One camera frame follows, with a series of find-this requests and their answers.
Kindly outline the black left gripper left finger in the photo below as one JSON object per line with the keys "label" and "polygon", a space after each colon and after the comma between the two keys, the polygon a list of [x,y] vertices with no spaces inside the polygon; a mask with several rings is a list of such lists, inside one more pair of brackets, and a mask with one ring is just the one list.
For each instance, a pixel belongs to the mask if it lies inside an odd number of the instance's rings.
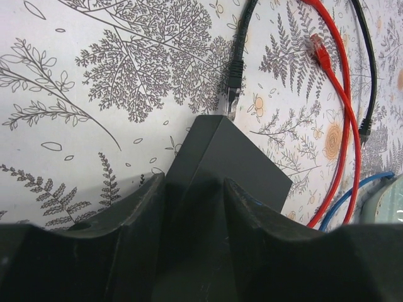
{"label": "black left gripper left finger", "polygon": [[150,301],[165,176],[66,231],[1,225],[2,301]]}

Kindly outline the black network switch box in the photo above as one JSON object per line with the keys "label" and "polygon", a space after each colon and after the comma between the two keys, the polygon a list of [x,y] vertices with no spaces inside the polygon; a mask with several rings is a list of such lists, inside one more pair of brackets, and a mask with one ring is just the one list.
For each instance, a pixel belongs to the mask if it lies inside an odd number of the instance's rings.
{"label": "black network switch box", "polygon": [[223,201],[230,178],[281,211],[292,181],[224,116],[198,116],[166,175],[153,301],[236,301]]}

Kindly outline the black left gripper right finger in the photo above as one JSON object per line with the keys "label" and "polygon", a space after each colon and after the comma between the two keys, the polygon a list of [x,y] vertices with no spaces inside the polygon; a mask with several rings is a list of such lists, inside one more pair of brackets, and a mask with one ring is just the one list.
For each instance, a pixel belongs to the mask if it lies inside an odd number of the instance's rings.
{"label": "black left gripper right finger", "polygon": [[231,179],[224,206],[240,301],[401,301],[402,225],[329,233],[259,203]]}

